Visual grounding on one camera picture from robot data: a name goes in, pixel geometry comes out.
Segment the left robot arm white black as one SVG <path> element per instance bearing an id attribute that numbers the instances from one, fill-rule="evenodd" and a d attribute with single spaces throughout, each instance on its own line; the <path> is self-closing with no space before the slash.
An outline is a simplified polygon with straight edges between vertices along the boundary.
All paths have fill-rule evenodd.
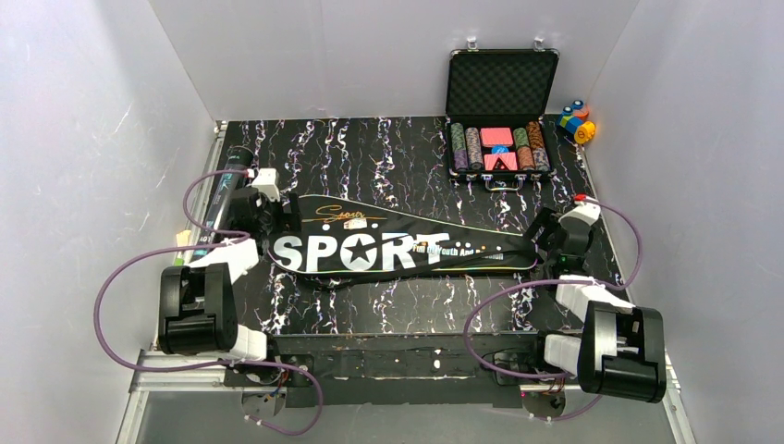
<path id="1" fill-rule="evenodd" d="M 239 323 L 233 284 L 259 264 L 263 238 L 301 229 L 299 196 L 290 193 L 281 203 L 252 187 L 234 191 L 218 227 L 244 239 L 221 234 L 221 247 L 162 272 L 158 346 L 166 354 L 221 352 L 235 361 L 263 361 L 268 336 Z"/>

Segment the black shuttlecock tube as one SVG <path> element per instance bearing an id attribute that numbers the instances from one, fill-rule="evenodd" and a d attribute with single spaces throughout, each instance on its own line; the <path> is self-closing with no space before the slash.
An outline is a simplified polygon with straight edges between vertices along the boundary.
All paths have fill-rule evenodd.
<path id="1" fill-rule="evenodd" d="M 227 160 L 223 165 L 223 170 L 243 170 L 251 167 L 253 152 L 242 146 L 232 146 L 227 151 Z M 227 211 L 230 195 L 237 187 L 242 187 L 245 177 L 240 174 L 223 174 L 216 180 L 213 197 L 207 207 L 204 221 L 202 222 L 209 230 L 202 230 L 197 244 L 200 246 L 220 241 L 222 236 L 218 235 L 211 228 L 216 230 L 225 229 Z M 209 248 L 195 250 L 191 254 L 191 261 L 195 262 L 210 252 Z"/>

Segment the black racket bag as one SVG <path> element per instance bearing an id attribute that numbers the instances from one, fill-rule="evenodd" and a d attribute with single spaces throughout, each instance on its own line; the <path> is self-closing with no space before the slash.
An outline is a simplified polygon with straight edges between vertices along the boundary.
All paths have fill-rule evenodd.
<path id="1" fill-rule="evenodd" d="M 269 237 L 285 271 L 333 288 L 398 278 L 515 273 L 543 263 L 519 233 L 464 226 L 325 195 L 299 197 L 301 232 Z"/>

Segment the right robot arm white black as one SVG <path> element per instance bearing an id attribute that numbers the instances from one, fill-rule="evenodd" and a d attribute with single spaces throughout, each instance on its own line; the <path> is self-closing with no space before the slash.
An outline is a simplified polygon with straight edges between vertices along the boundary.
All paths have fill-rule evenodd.
<path id="1" fill-rule="evenodd" d="M 544 208 L 526 231 L 544 260 L 542 290 L 582 322 L 578 336 L 546 333 L 542 359 L 575 376 L 587 393 L 657 403 L 667 388 L 663 317 L 587 275 L 600 215 L 596 203 L 565 213 Z"/>

